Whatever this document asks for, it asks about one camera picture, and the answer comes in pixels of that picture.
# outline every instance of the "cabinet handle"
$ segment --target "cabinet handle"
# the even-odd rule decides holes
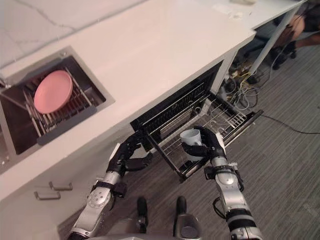
[[[71,182],[69,183],[69,186],[55,187],[54,184],[52,183],[52,181],[50,181],[49,187],[54,191],[71,191],[72,189],[74,189]]]
[[[34,192],[34,196],[36,199],[39,201],[44,201],[44,200],[59,200],[61,198],[60,192],[56,192],[56,196],[45,196],[45,197],[40,197],[39,193],[37,191]]]

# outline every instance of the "white cabinet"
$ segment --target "white cabinet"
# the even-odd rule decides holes
[[[116,143],[123,142],[133,133],[128,125],[87,152],[75,153],[62,160],[11,194],[0,203],[1,240],[56,240],[59,239],[57,226],[85,205],[87,196],[96,180],[106,172],[109,156]],[[49,187],[66,187],[72,184],[71,191],[60,191],[60,199],[37,200],[56,196]]]

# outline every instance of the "mug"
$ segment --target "mug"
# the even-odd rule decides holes
[[[202,146],[201,134],[198,129],[189,129],[183,131],[182,133],[180,133],[180,139],[183,143],[186,143],[189,146]],[[187,153],[185,154],[187,159],[192,162],[200,161],[203,158],[202,156],[192,156]]]

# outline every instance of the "open dishwasher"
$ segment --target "open dishwasher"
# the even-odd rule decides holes
[[[243,133],[262,113],[244,114],[214,95],[210,89],[222,62],[132,121],[135,131],[144,131],[146,151],[157,150],[183,182],[208,162],[189,161],[182,148],[180,133],[204,126],[223,136],[225,146]]]

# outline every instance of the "pink plate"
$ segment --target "pink plate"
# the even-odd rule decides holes
[[[41,114],[49,114],[62,108],[70,99],[73,89],[69,73],[63,70],[46,76],[34,95],[34,106]]]

